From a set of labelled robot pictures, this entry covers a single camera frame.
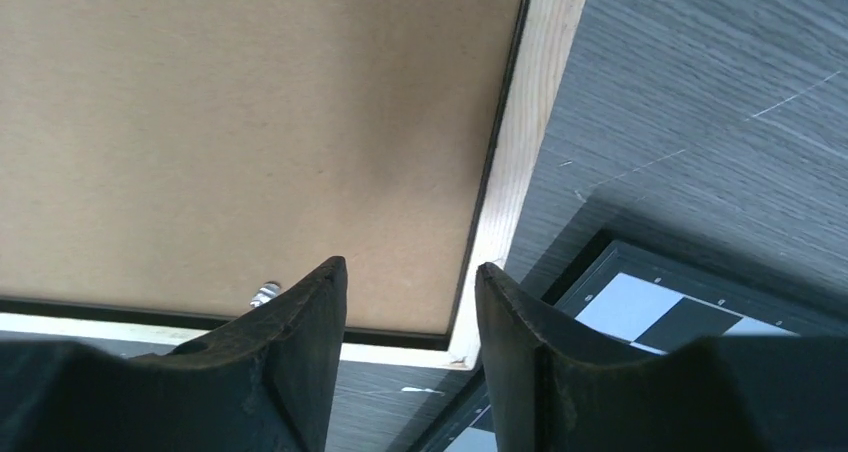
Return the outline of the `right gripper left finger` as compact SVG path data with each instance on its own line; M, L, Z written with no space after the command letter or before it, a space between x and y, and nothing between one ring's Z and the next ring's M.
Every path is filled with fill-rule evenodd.
M1 345L5 451L321 451L346 320L327 259L243 316L165 355L73 341Z

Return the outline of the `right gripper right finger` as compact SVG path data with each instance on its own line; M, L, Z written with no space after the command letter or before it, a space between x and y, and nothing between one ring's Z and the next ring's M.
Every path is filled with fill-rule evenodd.
M476 273L480 356L501 451L843 451L843 337L698 339L653 355Z

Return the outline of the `black white checkerboard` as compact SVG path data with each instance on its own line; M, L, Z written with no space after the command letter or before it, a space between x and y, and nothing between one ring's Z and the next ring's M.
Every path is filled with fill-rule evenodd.
M823 307L596 234L541 300L635 349L664 354L705 335L844 335Z

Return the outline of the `black picture frame with photo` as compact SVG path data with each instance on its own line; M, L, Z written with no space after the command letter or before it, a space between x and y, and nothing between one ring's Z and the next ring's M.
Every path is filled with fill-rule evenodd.
M347 260L348 361L468 370L586 0L1 0L1 293L238 316Z

